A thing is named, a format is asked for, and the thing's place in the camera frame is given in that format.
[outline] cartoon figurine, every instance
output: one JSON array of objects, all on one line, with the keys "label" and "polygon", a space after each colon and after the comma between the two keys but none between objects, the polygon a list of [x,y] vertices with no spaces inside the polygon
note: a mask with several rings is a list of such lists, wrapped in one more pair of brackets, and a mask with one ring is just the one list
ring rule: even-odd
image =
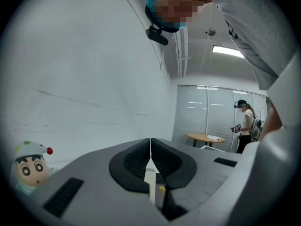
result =
[{"label": "cartoon figurine", "polygon": [[30,196],[37,186],[46,181],[55,171],[49,168],[43,153],[52,154],[50,147],[23,141],[16,147],[16,167],[18,183],[16,189]]}]

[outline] ceiling light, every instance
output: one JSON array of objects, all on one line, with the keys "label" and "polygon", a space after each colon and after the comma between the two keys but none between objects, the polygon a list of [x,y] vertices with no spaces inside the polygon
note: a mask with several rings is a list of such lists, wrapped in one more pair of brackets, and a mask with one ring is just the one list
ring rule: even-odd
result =
[{"label": "ceiling light", "polygon": [[237,94],[243,94],[243,95],[247,95],[247,92],[243,92],[243,91],[236,91],[234,90],[233,93],[237,93]]},{"label": "ceiling light", "polygon": [[215,52],[215,53],[234,55],[234,56],[237,56],[237,57],[244,58],[243,55],[241,54],[241,52],[239,52],[238,50],[227,48],[227,47],[214,45],[213,48],[212,48],[212,51]]},{"label": "ceiling light", "polygon": [[210,89],[210,90],[218,90],[218,88],[210,88],[210,87],[197,87],[197,89]]}]

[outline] smoke detector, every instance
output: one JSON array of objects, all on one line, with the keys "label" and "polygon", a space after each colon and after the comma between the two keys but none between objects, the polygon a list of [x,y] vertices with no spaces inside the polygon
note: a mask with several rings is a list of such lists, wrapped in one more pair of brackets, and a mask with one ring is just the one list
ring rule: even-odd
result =
[{"label": "smoke detector", "polygon": [[209,36],[214,36],[216,34],[216,31],[214,28],[210,28],[208,29],[208,31],[206,32]]}]

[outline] wooden table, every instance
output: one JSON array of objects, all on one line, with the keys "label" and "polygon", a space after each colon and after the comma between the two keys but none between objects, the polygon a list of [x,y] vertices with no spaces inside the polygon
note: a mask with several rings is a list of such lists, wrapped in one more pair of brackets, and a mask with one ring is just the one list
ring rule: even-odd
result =
[{"label": "wooden table", "polygon": [[208,139],[206,134],[187,133],[186,136],[193,139],[193,147],[197,146],[197,141],[205,141],[205,145],[209,143],[210,147],[212,147],[212,143],[223,143],[226,141],[224,138],[220,138],[218,141]]}]

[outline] person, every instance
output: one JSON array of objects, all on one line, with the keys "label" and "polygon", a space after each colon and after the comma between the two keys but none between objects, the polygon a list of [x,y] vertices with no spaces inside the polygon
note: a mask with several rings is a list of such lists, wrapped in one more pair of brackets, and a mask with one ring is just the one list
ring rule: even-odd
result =
[{"label": "person", "polygon": [[243,153],[246,145],[251,142],[251,129],[253,126],[254,117],[256,117],[256,115],[251,105],[245,100],[238,101],[237,109],[239,112],[245,113],[243,127],[234,128],[235,133],[240,132],[239,145],[236,153],[241,154]]},{"label": "person", "polygon": [[[182,28],[207,4],[224,15],[229,35],[252,66],[259,89],[268,90],[297,51],[298,41],[285,14],[273,0],[146,0],[160,24]],[[271,103],[259,140],[282,126]]]}]

